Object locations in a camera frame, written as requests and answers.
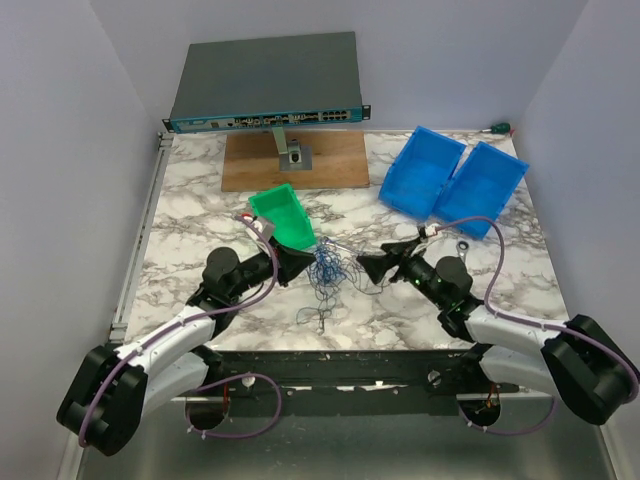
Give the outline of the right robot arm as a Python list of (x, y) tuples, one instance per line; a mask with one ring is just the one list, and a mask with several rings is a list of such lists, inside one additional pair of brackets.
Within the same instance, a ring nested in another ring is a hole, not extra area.
[(473, 279), (463, 256), (430, 265), (419, 239), (386, 243), (382, 254), (361, 254), (357, 263), (380, 283), (388, 271), (405, 281), (439, 311), (442, 328), (472, 344), (460, 379), (469, 390), (513, 384), (560, 399), (577, 417), (606, 423), (639, 393), (639, 371), (592, 318), (562, 322), (508, 320), (471, 292)]

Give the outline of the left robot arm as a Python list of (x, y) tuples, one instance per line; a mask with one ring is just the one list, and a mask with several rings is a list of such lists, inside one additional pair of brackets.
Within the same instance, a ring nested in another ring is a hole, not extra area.
[(205, 343), (226, 330), (240, 309), (259, 302), (244, 299), (245, 292), (287, 286), (314, 261), (313, 254), (277, 241), (247, 260), (229, 247), (214, 249), (201, 283), (172, 320), (130, 344), (97, 346), (86, 354), (57, 422), (76, 434), (81, 447), (112, 456), (131, 440), (145, 414), (174, 396), (214, 393), (222, 372), (205, 360)]

